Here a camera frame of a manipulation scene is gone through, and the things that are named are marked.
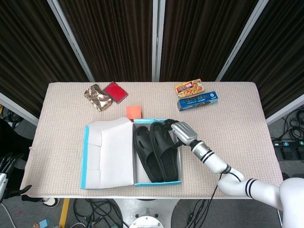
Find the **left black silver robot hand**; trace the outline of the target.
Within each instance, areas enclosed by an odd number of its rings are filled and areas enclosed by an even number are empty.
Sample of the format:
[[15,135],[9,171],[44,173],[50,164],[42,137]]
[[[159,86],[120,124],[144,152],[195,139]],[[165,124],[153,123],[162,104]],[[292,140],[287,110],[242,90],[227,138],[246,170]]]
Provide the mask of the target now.
[[15,165],[19,159],[23,157],[24,154],[12,155],[12,153],[7,153],[0,158],[0,202],[4,199],[12,198],[15,196],[20,196],[26,193],[32,185],[28,185],[21,190],[8,190],[7,184],[9,178],[15,168]]

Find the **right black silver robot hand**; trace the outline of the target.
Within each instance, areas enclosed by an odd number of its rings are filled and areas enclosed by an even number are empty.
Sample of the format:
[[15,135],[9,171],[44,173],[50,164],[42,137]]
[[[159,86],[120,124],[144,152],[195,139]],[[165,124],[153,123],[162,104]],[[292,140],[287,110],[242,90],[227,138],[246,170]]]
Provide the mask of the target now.
[[164,127],[165,130],[172,131],[178,139],[178,142],[173,146],[174,148],[186,145],[193,149],[200,142],[197,140],[197,133],[185,122],[167,119],[164,121]]

